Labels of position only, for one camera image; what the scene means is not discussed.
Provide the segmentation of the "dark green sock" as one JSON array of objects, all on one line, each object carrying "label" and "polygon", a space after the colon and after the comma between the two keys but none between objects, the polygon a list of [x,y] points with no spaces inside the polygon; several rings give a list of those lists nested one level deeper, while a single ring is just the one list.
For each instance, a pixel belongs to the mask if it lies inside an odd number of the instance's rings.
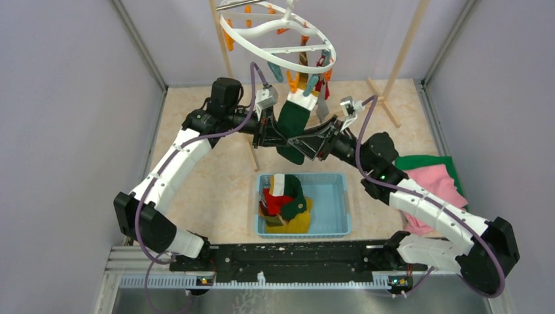
[{"label": "dark green sock", "polygon": [[[295,92],[289,92],[279,113],[277,130],[287,139],[303,134],[316,103],[316,96],[312,94],[305,96],[304,90],[300,88]],[[303,153],[294,147],[277,147],[276,150],[280,156],[296,165],[304,163]]]},{"label": "dark green sock", "polygon": [[282,207],[281,216],[290,221],[305,212],[306,200],[300,179],[295,175],[276,173],[270,176],[270,193],[273,196],[290,196],[294,200]]}]

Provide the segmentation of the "red striped sock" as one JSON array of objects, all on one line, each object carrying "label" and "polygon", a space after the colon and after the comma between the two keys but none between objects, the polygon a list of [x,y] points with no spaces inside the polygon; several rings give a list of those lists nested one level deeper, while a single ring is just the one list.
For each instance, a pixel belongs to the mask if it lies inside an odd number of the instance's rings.
[{"label": "red striped sock", "polygon": [[[321,56],[316,63],[316,67],[324,67],[328,64],[326,57]],[[312,94],[315,96],[323,96],[324,100],[328,100],[330,96],[328,81],[330,79],[329,71],[318,74],[318,81],[313,89]]]}]

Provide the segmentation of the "light blue plastic basket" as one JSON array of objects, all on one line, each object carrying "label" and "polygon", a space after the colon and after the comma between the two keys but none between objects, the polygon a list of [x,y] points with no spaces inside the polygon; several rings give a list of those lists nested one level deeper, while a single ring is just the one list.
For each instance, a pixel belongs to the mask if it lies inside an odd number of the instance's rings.
[{"label": "light blue plastic basket", "polygon": [[252,230],[264,239],[339,239],[351,233],[346,178],[341,173],[295,173],[303,194],[312,201],[311,221],[305,233],[269,233],[255,207]]}]

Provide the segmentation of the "yellow sock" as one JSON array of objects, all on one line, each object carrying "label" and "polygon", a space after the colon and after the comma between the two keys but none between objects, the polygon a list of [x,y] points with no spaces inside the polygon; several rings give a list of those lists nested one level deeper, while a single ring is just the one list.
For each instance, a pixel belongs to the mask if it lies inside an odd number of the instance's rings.
[{"label": "yellow sock", "polygon": [[295,218],[290,220],[287,224],[281,226],[271,226],[266,223],[265,231],[269,234],[307,234],[311,223],[311,210],[313,201],[310,198],[305,198],[306,210],[298,214]]}]

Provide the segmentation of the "white round sock hanger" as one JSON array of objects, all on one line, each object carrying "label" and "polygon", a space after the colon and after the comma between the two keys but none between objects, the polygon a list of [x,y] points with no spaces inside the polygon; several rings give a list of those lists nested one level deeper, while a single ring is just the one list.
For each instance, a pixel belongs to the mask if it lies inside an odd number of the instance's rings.
[{"label": "white round sock hanger", "polygon": [[[276,67],[299,73],[330,71],[338,59],[331,40],[313,23],[295,12],[297,1],[222,1],[216,7],[224,49],[243,48]],[[300,46],[301,36],[310,39]],[[308,66],[300,65],[306,51]],[[316,67],[321,56],[328,64]]]}]

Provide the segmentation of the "light grey sock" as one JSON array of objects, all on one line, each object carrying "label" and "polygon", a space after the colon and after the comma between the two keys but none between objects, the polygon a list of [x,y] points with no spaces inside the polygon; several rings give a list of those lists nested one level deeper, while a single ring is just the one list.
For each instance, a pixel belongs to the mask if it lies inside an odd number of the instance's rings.
[{"label": "light grey sock", "polygon": [[318,121],[320,123],[324,123],[326,117],[329,114],[329,108],[328,108],[327,103],[325,101],[326,91],[327,91],[327,85],[324,84],[321,87],[321,91],[320,91],[319,96],[317,98],[316,116],[317,116]]}]

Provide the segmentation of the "olive striped sock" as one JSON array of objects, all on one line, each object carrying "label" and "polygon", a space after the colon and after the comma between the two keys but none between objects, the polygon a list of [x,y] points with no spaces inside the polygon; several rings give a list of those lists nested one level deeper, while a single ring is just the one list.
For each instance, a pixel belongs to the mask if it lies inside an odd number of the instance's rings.
[{"label": "olive striped sock", "polygon": [[287,221],[280,214],[270,214],[265,201],[259,201],[259,216],[266,221],[269,226],[284,226]]}]

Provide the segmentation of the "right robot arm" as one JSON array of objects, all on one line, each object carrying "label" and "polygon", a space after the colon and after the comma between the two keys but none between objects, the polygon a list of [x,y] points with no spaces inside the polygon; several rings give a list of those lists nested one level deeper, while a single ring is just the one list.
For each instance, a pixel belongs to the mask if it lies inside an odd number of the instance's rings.
[{"label": "right robot arm", "polygon": [[397,232],[393,246],[384,251],[385,264],[393,270],[406,264],[433,266],[456,273],[484,297],[500,296],[507,275],[520,259],[512,224],[501,217],[488,220],[473,215],[411,179],[393,164],[399,154],[388,133],[375,133],[364,141],[343,131],[342,125],[333,117],[287,143],[312,160],[331,155],[357,167],[370,197],[408,213],[442,236],[431,239]]}]

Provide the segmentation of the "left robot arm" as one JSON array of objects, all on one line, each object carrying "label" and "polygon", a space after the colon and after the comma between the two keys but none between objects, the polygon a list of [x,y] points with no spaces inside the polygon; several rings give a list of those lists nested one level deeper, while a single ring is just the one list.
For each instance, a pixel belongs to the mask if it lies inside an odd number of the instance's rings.
[{"label": "left robot arm", "polygon": [[177,255],[185,256],[194,270],[209,264],[208,240],[178,229],[166,215],[187,175],[219,139],[236,132],[258,136],[263,112],[278,100],[276,89],[268,83],[260,90],[252,89],[248,106],[239,104],[243,95],[239,81],[218,78],[203,105],[187,115],[154,169],[131,192],[119,192],[114,198],[120,231],[138,242],[155,264],[170,264]]}]

